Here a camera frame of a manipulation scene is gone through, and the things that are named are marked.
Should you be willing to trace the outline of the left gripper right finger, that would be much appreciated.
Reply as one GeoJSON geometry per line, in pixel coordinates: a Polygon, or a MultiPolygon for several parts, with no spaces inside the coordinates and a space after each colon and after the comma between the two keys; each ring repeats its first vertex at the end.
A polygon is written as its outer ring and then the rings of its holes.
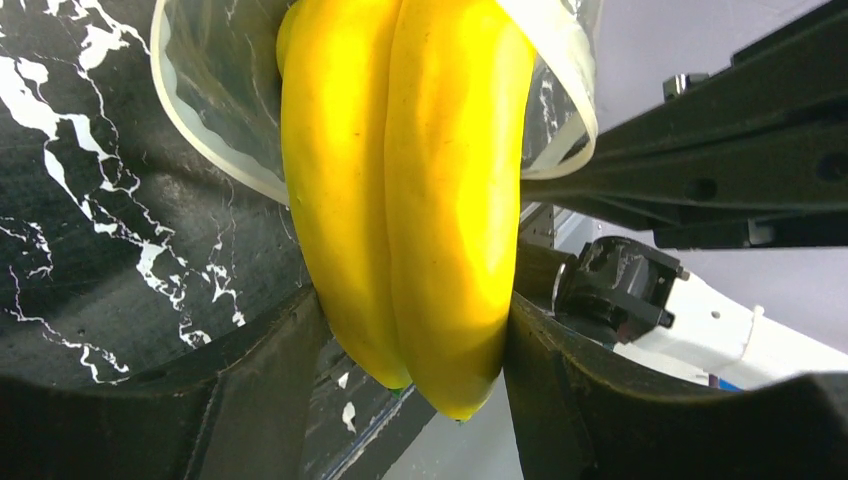
{"type": "Polygon", "coordinates": [[[843,479],[847,378],[727,392],[680,380],[512,300],[506,389],[527,479],[843,479]]]}

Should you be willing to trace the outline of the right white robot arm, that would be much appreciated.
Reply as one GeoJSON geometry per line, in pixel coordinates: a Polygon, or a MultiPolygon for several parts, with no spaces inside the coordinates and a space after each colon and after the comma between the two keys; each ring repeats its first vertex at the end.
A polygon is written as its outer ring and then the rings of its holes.
{"type": "Polygon", "coordinates": [[[737,52],[672,77],[665,101],[601,134],[575,172],[529,172],[524,197],[625,228],[588,244],[559,298],[622,343],[755,389],[847,357],[740,304],[669,249],[847,243],[847,5],[829,1],[737,52]]]}

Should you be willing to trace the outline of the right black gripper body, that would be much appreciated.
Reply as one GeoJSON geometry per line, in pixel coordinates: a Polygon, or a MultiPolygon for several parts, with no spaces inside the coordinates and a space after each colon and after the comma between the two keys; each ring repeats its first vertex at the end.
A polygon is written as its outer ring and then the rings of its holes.
{"type": "Polygon", "coordinates": [[[662,248],[847,243],[847,5],[829,1],[714,75],[603,134],[593,159],[522,196],[636,231],[662,248]]]}

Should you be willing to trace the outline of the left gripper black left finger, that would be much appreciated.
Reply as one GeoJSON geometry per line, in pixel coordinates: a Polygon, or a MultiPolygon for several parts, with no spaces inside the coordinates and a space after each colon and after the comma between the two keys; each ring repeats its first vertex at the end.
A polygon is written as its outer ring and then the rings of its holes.
{"type": "Polygon", "coordinates": [[[315,291],[115,385],[1,381],[5,479],[295,479],[328,328],[315,291]]]}

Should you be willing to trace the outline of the clear polka dot zip bag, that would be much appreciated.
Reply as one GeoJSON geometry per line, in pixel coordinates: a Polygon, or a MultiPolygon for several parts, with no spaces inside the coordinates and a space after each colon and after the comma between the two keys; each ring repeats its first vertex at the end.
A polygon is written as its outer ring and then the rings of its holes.
{"type": "MultiPolygon", "coordinates": [[[[179,132],[248,188],[288,203],[280,145],[276,38],[287,1],[160,1],[151,71],[179,132]]],[[[527,101],[522,176],[562,177],[585,166],[599,133],[595,48],[599,1],[509,1],[538,56],[527,101]]]]}

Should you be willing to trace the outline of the yellow fake banana bunch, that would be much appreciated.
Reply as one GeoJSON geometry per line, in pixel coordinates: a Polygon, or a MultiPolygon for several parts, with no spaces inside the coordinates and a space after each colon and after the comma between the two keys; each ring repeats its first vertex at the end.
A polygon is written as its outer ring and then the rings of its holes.
{"type": "Polygon", "coordinates": [[[494,1],[298,1],[278,33],[290,211],[330,328],[462,422],[502,367],[535,57],[494,1]]]}

